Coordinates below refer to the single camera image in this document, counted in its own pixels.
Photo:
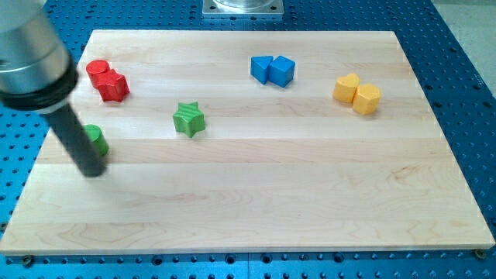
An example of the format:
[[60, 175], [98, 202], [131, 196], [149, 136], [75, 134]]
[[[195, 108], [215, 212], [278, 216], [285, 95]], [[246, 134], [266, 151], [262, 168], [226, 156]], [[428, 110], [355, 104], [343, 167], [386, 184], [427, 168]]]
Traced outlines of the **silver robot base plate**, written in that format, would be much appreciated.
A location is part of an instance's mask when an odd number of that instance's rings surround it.
[[283, 15], [283, 0], [204, 0], [202, 13], [225, 15]]

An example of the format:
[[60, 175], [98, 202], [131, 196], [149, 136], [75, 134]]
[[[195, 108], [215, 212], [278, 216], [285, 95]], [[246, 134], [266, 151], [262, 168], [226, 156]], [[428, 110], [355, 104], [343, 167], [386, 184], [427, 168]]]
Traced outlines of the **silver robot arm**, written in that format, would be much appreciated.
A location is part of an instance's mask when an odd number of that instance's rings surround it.
[[67, 104], [78, 73], [43, 5], [1, 0], [1, 102], [49, 114]]

